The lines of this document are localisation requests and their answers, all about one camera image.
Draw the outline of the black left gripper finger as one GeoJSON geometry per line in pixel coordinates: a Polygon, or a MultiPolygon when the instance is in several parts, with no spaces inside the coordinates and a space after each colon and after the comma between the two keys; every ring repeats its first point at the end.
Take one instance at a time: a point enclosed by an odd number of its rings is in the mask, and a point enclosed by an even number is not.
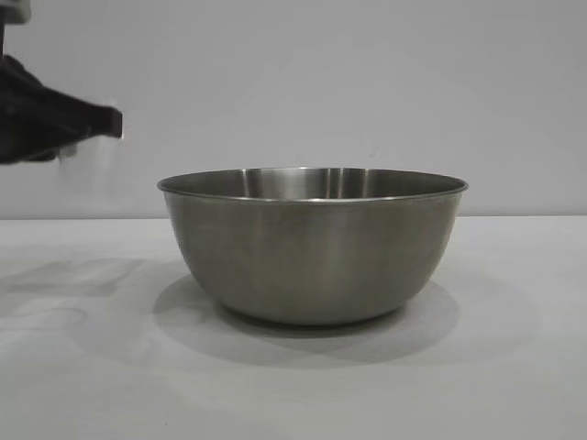
{"type": "Polygon", "coordinates": [[[47,121],[43,134],[50,140],[123,137],[123,115],[108,105],[91,103],[66,93],[44,90],[47,121]]]}

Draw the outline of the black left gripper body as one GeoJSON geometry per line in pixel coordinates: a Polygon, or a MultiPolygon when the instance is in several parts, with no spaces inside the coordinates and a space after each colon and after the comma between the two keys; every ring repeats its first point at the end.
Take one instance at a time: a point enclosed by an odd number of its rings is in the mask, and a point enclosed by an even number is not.
{"type": "Polygon", "coordinates": [[[10,55],[1,56],[1,164],[50,162],[55,148],[42,139],[50,131],[49,107],[60,94],[10,55]]]}

